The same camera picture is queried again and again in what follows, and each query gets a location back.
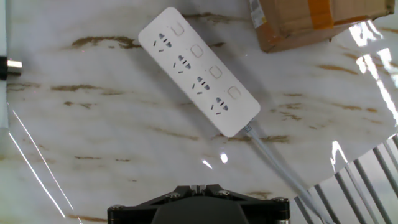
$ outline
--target cable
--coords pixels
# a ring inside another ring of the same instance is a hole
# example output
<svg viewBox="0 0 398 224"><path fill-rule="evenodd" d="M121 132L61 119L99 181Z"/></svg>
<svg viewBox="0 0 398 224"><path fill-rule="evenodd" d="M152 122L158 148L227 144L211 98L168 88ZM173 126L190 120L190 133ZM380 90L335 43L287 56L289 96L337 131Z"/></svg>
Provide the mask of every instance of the cable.
<svg viewBox="0 0 398 224"><path fill-rule="evenodd" d="M257 142L257 144L260 146L262 151L265 153L265 155L268 157L268 159L271 161L272 165L274 168L277 169L279 174L289 183L291 183L300 193L300 198L304 201L304 203L307 205L307 207L313 211L315 214L317 214L322 220L324 220L327 223L334 223L333 220L326 216L320 209L318 209L318 206L316 203L313 201L312 196L310 193L307 192L304 186L302 186L294 177L292 177L289 172L287 172L286 168L275 158L274 154L272 151L261 141L259 135L255 130L252 129L250 124L248 124L246 127L243 128L245 132L247 132L249 137L252 137L253 140Z"/></svg>

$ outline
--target switch button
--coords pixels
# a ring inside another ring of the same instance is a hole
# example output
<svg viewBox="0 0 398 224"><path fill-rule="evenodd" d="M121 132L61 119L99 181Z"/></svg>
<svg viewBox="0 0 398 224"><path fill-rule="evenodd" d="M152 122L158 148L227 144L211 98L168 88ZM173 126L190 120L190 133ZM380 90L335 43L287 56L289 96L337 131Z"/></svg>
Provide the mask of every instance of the switch button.
<svg viewBox="0 0 398 224"><path fill-rule="evenodd" d="M241 97L241 92L236 88L235 86L232 86L229 90L228 93L231 95L232 98L237 100L239 97Z"/></svg>
<svg viewBox="0 0 398 224"><path fill-rule="evenodd" d="M177 36L181 36L184 33L184 28L178 22L172 26L172 30Z"/></svg>
<svg viewBox="0 0 398 224"><path fill-rule="evenodd" d="M217 67L217 65L210 68L210 73L215 77L219 78L223 74L223 72Z"/></svg>
<svg viewBox="0 0 398 224"><path fill-rule="evenodd" d="M200 58L203 55L203 50L199 47L199 45L194 45L193 47L191 47L191 52L197 58Z"/></svg>

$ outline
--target electrical outlet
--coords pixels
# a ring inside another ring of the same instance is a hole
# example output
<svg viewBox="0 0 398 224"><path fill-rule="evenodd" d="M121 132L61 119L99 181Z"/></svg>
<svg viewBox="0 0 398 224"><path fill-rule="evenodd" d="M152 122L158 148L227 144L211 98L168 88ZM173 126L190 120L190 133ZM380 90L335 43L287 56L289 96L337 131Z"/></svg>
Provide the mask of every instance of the electrical outlet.
<svg viewBox="0 0 398 224"><path fill-rule="evenodd" d="M233 137L260 112L260 104L170 7L139 34L139 42L207 118Z"/></svg>

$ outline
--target black mechanical part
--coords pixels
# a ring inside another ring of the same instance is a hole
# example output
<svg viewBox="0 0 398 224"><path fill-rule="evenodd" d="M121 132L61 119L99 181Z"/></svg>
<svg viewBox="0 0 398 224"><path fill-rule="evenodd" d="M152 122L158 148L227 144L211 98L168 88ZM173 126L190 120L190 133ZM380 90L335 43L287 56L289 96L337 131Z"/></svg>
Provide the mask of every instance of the black mechanical part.
<svg viewBox="0 0 398 224"><path fill-rule="evenodd" d="M0 80L7 80L8 74L8 59L7 57L0 56Z"/></svg>
<svg viewBox="0 0 398 224"><path fill-rule="evenodd" d="M289 219L286 198L259 200L219 185L178 186L137 206L108 209L108 224L273 224Z"/></svg>

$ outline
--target metal rod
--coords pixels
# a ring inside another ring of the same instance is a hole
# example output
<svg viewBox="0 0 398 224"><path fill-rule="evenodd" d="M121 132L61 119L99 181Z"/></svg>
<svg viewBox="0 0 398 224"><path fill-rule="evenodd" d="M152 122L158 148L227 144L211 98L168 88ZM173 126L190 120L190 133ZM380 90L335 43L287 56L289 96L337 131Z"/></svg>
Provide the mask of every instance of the metal rod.
<svg viewBox="0 0 398 224"><path fill-rule="evenodd" d="M379 197L377 196L376 191L374 190L371 181L369 180L368 176L365 173L365 170L362 167L361 162L356 159L354 160L354 164L356 169L358 170L363 182L365 183L366 188L368 189L369 193L371 194L374 203L376 204L377 208L380 211L381 216L386 224L392 224L390 217L388 216L386 209L384 209L383 204L381 203Z"/></svg>
<svg viewBox="0 0 398 224"><path fill-rule="evenodd" d="M384 147L386 148L388 155L390 156L392 163L394 164L394 166L396 167L396 169L398 170L398 160L395 157L394 153L392 153L391 147L388 145L387 142L383 143Z"/></svg>
<svg viewBox="0 0 398 224"><path fill-rule="evenodd" d="M301 214L303 214L305 221L307 221L308 224L314 224L312 221L310 214L308 214L307 209L305 209L303 203L301 202L299 197L295 197L294 201L296 202L298 209L300 209Z"/></svg>
<svg viewBox="0 0 398 224"><path fill-rule="evenodd" d="M344 183L343 178L341 177L341 174L338 172L335 174L336 180L338 182L338 184L340 185L340 188L342 189L344 195L346 196L349 205L351 206L351 208L353 209L356 218L358 219L358 221L362 224L362 223L366 223L365 219L361 213L361 211L359 211L358 206L356 205L353 196L350 194L350 192L348 191L348 188L346 186L346 184Z"/></svg>
<svg viewBox="0 0 398 224"><path fill-rule="evenodd" d="M396 193L396 196L398 198L398 185L397 182L394 180L394 177L391 174L390 169L388 168L386 161L384 160L384 158L381 156L380 150L375 147L373 149L373 153L376 156L377 160L380 163L381 168L383 169L385 175L387 176L388 181L391 184L392 189L394 190L394 192Z"/></svg>
<svg viewBox="0 0 398 224"><path fill-rule="evenodd" d="M348 164L345 167L345 169L346 169L346 171L348 173L349 178L353 182L356 191L359 193L359 196L361 197L362 202L365 204L366 210L369 212L373 222L375 224L379 224L379 222L378 222L378 220L376 218L376 214L373 212L372 207L370 206L368 200L366 199L365 194L363 194L363 191L362 191L361 187L359 186L358 182L356 181L355 176L354 176L353 172L351 171L351 169L349 168Z"/></svg>
<svg viewBox="0 0 398 224"><path fill-rule="evenodd" d="M326 210L328 211L331 219L336 223L336 224L341 224L341 222L339 221L339 219L337 218L337 215L335 214L335 211L333 211L331 205L329 204L328 199L326 198L326 195L323 193L323 190L321 189L321 186L319 186L319 184L317 184L315 186L315 190L317 191L319 197L321 198L322 203L324 204L324 206L326 207Z"/></svg>

